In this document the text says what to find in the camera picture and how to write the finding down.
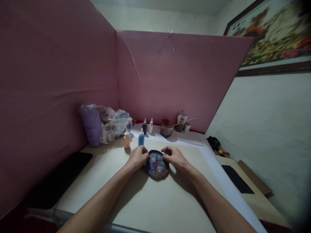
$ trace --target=purple container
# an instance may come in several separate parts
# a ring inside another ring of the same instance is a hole
[[[96,104],[81,105],[78,112],[83,120],[89,146],[99,147],[102,144],[100,141],[102,128],[98,106]]]

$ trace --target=metal hook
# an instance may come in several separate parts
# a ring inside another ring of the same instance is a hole
[[[162,45],[162,47],[158,50],[159,52],[162,50],[163,46],[165,45],[165,43],[167,42],[167,40],[169,39],[169,37],[171,36],[173,30],[171,31],[171,33],[169,34],[168,38],[165,40],[164,44]]]
[[[176,34],[176,38],[175,38],[175,46],[174,46],[174,48],[173,48],[174,51],[175,51],[175,49],[176,49],[176,44],[177,44],[177,34]]]

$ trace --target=person's left hand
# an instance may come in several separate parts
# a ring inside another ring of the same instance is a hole
[[[129,167],[136,171],[145,163],[148,157],[148,150],[143,145],[141,145],[132,150],[126,163],[129,165]]]

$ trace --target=pink partition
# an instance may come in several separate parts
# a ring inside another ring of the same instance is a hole
[[[119,108],[115,29],[88,0],[0,2],[0,217],[86,145],[77,107]]]
[[[117,30],[120,107],[143,120],[177,120],[205,132],[252,39]]]

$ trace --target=paint bottle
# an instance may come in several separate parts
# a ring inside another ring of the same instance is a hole
[[[151,121],[149,123],[148,134],[152,134],[152,130],[153,130],[153,118],[151,118]]]
[[[190,127],[191,127],[190,124],[185,125],[185,127],[184,127],[184,132],[189,132]]]
[[[146,118],[145,118],[144,123],[143,123],[143,132],[144,132],[144,134],[147,133],[147,122],[146,122]]]
[[[130,133],[128,132],[128,130],[126,129],[125,133],[124,133],[124,148],[127,149],[130,147]]]
[[[143,129],[140,130],[139,136],[138,136],[138,146],[144,145],[145,136]]]

